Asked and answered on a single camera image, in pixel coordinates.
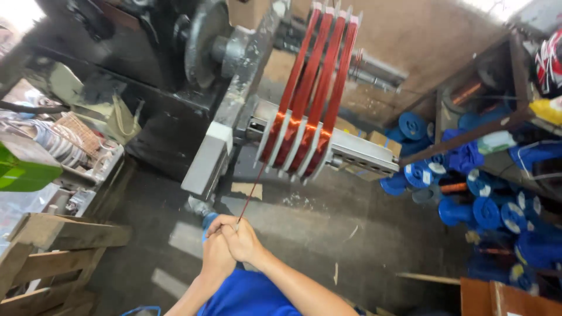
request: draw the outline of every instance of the basket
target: basket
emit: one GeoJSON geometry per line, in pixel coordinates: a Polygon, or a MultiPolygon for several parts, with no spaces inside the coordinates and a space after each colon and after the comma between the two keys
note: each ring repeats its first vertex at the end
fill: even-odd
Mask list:
{"type": "Polygon", "coordinates": [[[74,146],[82,149],[91,158],[97,159],[99,138],[82,121],[80,121],[73,112],[63,112],[61,114],[62,117],[51,127],[53,132],[66,139],[74,146]],[[67,129],[70,129],[76,136],[78,136],[81,143],[80,141],[77,141],[75,137],[72,137],[72,135],[68,133],[67,129]]]}

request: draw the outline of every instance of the wall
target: wall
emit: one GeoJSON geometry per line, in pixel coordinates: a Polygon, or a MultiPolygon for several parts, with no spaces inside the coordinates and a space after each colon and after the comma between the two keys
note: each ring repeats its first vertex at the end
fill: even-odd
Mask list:
{"type": "MultiPolygon", "coordinates": [[[[251,11],[246,10],[253,15],[252,23],[259,22],[268,4],[269,0],[252,0],[245,5],[252,6],[251,11]]],[[[506,33],[503,27],[455,0],[342,1],[342,9],[349,5],[353,5],[354,13],[363,11],[355,47],[409,73],[400,94],[347,83],[341,106],[377,125],[394,121],[404,108],[506,33]]],[[[309,7],[310,0],[293,1],[292,11],[306,17],[309,7]]],[[[284,84],[293,60],[290,54],[274,52],[264,77],[284,84]]]]}

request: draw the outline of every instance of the wooden pallet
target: wooden pallet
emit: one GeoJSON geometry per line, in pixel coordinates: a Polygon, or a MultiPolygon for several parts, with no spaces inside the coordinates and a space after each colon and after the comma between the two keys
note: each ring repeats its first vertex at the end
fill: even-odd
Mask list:
{"type": "Polygon", "coordinates": [[[86,291],[107,247],[124,246],[130,227],[63,215],[26,214],[0,256],[0,315],[88,315],[96,295],[86,291]],[[6,296],[22,285],[27,291],[6,296]]]}

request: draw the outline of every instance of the copper wire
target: copper wire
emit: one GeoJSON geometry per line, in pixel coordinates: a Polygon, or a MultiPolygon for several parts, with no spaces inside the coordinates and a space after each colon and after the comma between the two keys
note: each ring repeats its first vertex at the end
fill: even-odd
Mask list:
{"type": "Polygon", "coordinates": [[[320,122],[320,117],[322,115],[322,109],[328,95],[332,73],[336,68],[339,47],[345,26],[346,19],[340,15],[340,17],[336,20],[334,32],[332,33],[332,38],[330,40],[328,50],[326,51],[326,56],[324,57],[324,65],[320,74],[318,86],[316,87],[314,100],[312,101],[309,119],[306,122],[306,130],[302,137],[301,144],[298,147],[297,153],[295,154],[293,162],[291,163],[289,172],[295,172],[301,165],[302,160],[304,159],[307,151],[310,148],[310,144],[312,142],[316,129],[318,128],[318,123],[320,122]]]}
{"type": "Polygon", "coordinates": [[[273,150],[275,141],[277,140],[277,136],[279,135],[279,130],[281,129],[281,125],[283,124],[283,120],[285,119],[287,108],[289,108],[289,104],[291,104],[292,102],[293,91],[295,90],[298,77],[302,70],[302,65],[304,64],[306,52],[309,49],[310,39],[312,38],[314,27],[316,27],[318,17],[320,16],[320,9],[321,5],[319,5],[319,3],[315,3],[315,8],[312,11],[309,25],[306,29],[305,38],[302,41],[301,49],[294,61],[293,68],[291,69],[291,74],[289,75],[289,79],[287,80],[287,85],[285,86],[285,90],[283,91],[283,95],[281,96],[279,110],[277,111],[275,120],[273,121],[271,129],[269,130],[269,137],[267,142],[265,143],[265,147],[261,155],[261,161],[264,163],[267,163],[267,160],[271,155],[271,151],[273,150]]]}
{"type": "Polygon", "coordinates": [[[305,67],[305,72],[302,76],[301,84],[297,87],[297,91],[293,99],[293,112],[291,114],[291,119],[287,126],[287,131],[283,137],[283,142],[277,153],[277,158],[273,164],[274,168],[278,168],[285,162],[291,146],[293,145],[294,139],[296,137],[298,127],[301,124],[302,117],[305,113],[306,108],[310,102],[310,95],[312,94],[312,87],[316,79],[316,73],[318,72],[318,66],[320,65],[320,59],[322,53],[324,52],[324,46],[326,44],[326,39],[330,31],[330,26],[333,19],[333,8],[327,7],[326,12],[322,16],[322,22],[320,24],[320,30],[318,36],[316,37],[316,42],[314,43],[314,48],[312,49],[312,54],[308,60],[305,67]]]}
{"type": "Polygon", "coordinates": [[[334,82],[334,88],[332,89],[332,95],[328,104],[328,110],[326,111],[324,125],[322,126],[322,131],[320,132],[320,139],[318,140],[316,151],[314,152],[312,160],[306,168],[306,177],[309,177],[316,169],[316,166],[321,163],[322,156],[324,155],[324,152],[328,147],[330,138],[332,137],[334,125],[336,124],[336,118],[338,116],[339,104],[342,100],[343,88],[347,79],[347,72],[349,71],[350,67],[351,51],[353,50],[353,45],[355,45],[355,38],[357,37],[357,28],[359,27],[358,23],[359,18],[357,18],[356,16],[352,16],[347,28],[346,42],[343,46],[342,55],[339,59],[339,70],[334,82]]]}

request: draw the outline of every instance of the blue shirt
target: blue shirt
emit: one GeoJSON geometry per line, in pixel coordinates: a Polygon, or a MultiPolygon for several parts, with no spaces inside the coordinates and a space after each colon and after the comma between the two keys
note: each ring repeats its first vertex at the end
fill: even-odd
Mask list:
{"type": "Polygon", "coordinates": [[[212,315],[301,315],[263,273],[235,269],[197,313],[212,315]]]}

